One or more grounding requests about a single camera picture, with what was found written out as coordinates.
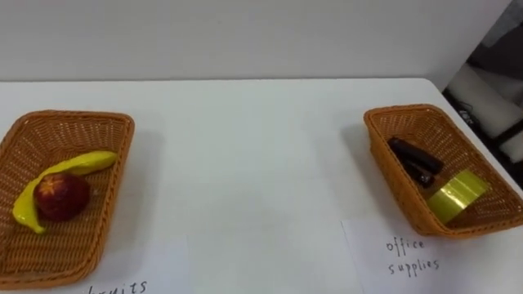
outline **woven basket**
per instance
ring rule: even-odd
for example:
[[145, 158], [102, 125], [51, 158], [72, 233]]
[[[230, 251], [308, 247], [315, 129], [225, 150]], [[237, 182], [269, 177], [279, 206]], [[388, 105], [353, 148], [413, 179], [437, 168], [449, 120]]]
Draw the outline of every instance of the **woven basket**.
[[[364, 115], [370, 150], [401, 211], [421, 235], [470, 238], [523, 224], [523, 201], [452, 120], [432, 105], [371, 109]], [[387, 140], [396, 136], [445, 163], [434, 189], [423, 189], [404, 171]], [[428, 208], [430, 198], [460, 171], [469, 169], [491, 189], [444, 225]]]
[[[0, 289], [45, 288], [85, 278], [97, 266], [110, 227], [123, 166], [134, 132], [124, 114], [39, 111], [19, 118], [0, 145]], [[109, 169], [86, 176], [85, 211], [52, 223], [43, 235], [11, 215], [25, 185], [47, 167], [93, 150], [118, 154]]]

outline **basket rim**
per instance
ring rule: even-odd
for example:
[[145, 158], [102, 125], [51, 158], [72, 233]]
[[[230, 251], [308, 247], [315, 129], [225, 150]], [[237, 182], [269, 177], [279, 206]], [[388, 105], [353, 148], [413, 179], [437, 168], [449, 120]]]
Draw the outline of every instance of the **basket rim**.
[[14, 137], [19, 131], [21, 131], [23, 125], [25, 125], [31, 118], [41, 117], [107, 118], [124, 121], [123, 141], [117, 152], [118, 159], [111, 167], [112, 171], [109, 178], [109, 188], [105, 194], [107, 198], [112, 199], [111, 201], [104, 203], [101, 208], [101, 216], [97, 221], [94, 230], [95, 236], [89, 245], [85, 258], [75, 267], [61, 272], [42, 274], [34, 278], [20, 278], [18, 274], [16, 276], [9, 274], [0, 276], [0, 289], [2, 290], [47, 288], [66, 285], [84, 278], [96, 268], [105, 247], [106, 235], [109, 233], [110, 221], [114, 211], [118, 188], [123, 178], [123, 169], [127, 161], [128, 151], [135, 130], [134, 120], [128, 114], [101, 111], [37, 110], [26, 113], [15, 120], [11, 128], [7, 131], [7, 134], [4, 136], [2, 143], [0, 143], [0, 158], [4, 157], [5, 152], [14, 142]]
[[[490, 168], [492, 168], [492, 170], [495, 171], [498, 174], [499, 179], [515, 195], [519, 195], [505, 181], [504, 177], [501, 176], [498, 173], [498, 171], [486, 159], [485, 155], [476, 147], [476, 145], [474, 145], [468, 139], [468, 137], [463, 133], [463, 131], [461, 129], [459, 129], [459, 127], [454, 123], [454, 120], [443, 109], [441, 109], [441, 108], [439, 108], [439, 107], [437, 107], [435, 105], [431, 105], [431, 104], [394, 105], [394, 106], [387, 106], [387, 107], [381, 107], [381, 108], [376, 108], [376, 109], [370, 109], [370, 110], [367, 110], [364, 113], [364, 123], [367, 125], [367, 127], [369, 128], [370, 131], [372, 131], [372, 132], [374, 132], [374, 133], [376, 133], [378, 135], [380, 141], [382, 142], [383, 145], [386, 146], [387, 152], [389, 153], [391, 158], [393, 158], [393, 160], [396, 163], [396, 165], [400, 166], [401, 163], [398, 160], [398, 158], [394, 155], [394, 153], [392, 152], [391, 148], [389, 147], [389, 145], [387, 143], [387, 140], [385, 140], [385, 138], [383, 137], [382, 133], [378, 130], [378, 127], [376, 126], [373, 118], [374, 118], [374, 116], [376, 116], [378, 114], [388, 114], [388, 113], [391, 113], [391, 112], [395, 113], [398, 110], [402, 110], [402, 111], [403, 110], [432, 110], [432, 111], [435, 111], [438, 115], [440, 115], [449, 124], [449, 127], [451, 127], [453, 129], [453, 131], [458, 136], [460, 136], [463, 140], [465, 140], [466, 142], [468, 142], [470, 144], [470, 146], [474, 149], [474, 151], [481, 157], [481, 160], [484, 161], [486, 164], [488, 164], [490, 166]], [[457, 229], [448, 228], [446, 225], [441, 223], [441, 221], [436, 217], [436, 215], [428, 207], [427, 201], [425, 201], [423, 196], [419, 193], [418, 188], [416, 187], [416, 184], [410, 178], [410, 176], [408, 176], [406, 171], [403, 168], [400, 168], [400, 170], [401, 170], [401, 173], [402, 173], [403, 177], [406, 179], [410, 189], [415, 191], [415, 194], [416, 194], [415, 200], [417, 202], [417, 206], [420, 207], [421, 209], [423, 209], [423, 212], [426, 212], [425, 216], [428, 215], [428, 217], [426, 217], [426, 221], [428, 221], [430, 223], [429, 226], [430, 227], [436, 227], [436, 228], [438, 228], [440, 230], [438, 232], [439, 235], [444, 235], [444, 236], [447, 236], [447, 237], [459, 238], [459, 235], [470, 234], [471, 232], [482, 231], [482, 230], [485, 230], [485, 228], [491, 227], [491, 226], [505, 225], [505, 224], [514, 223], [514, 222], [523, 224], [523, 216], [514, 216], [511, 220], [501, 220], [501, 221], [499, 220], [499, 221], [495, 221], [495, 222], [489, 223], [488, 225], [473, 225], [473, 226], [470, 226], [470, 227], [467, 227], [467, 228], [457, 228]], [[523, 199], [521, 199], [521, 196], [518, 197], [517, 200], [523, 206]]]

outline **yellow banana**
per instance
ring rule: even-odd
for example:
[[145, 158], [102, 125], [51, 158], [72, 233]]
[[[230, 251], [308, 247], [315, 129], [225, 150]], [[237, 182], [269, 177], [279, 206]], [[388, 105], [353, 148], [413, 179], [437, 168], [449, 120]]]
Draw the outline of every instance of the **yellow banana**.
[[114, 152], [92, 151], [49, 167], [36, 179], [30, 181], [16, 199], [12, 211], [15, 220], [21, 225], [28, 226], [37, 234], [43, 233], [45, 229], [38, 223], [38, 215], [33, 198], [34, 188], [42, 178], [56, 172], [70, 172], [77, 176], [87, 175], [110, 167], [116, 161], [116, 158], [117, 155]]

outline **red apple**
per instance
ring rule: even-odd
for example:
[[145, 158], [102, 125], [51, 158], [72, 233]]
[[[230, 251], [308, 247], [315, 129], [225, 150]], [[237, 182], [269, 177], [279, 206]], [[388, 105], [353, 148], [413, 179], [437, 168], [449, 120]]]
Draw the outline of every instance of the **red apple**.
[[40, 212], [51, 221], [68, 221], [89, 203], [89, 184], [69, 173], [46, 175], [34, 188], [34, 200]]

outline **white table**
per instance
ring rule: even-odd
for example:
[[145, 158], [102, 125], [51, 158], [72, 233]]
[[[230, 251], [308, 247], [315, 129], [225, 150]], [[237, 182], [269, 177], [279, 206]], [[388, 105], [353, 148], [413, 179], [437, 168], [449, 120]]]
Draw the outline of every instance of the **white table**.
[[[378, 216], [391, 201], [369, 154], [367, 109], [437, 105], [509, 179], [423, 79], [7, 82], [0, 97], [9, 99], [1, 133], [36, 109], [134, 117], [105, 253], [186, 235], [195, 294], [363, 293], [340, 220]], [[493, 252], [497, 244], [489, 243]], [[521, 292], [519, 252], [473, 261], [495, 258], [515, 270], [495, 278], [478, 271], [476, 283]]]

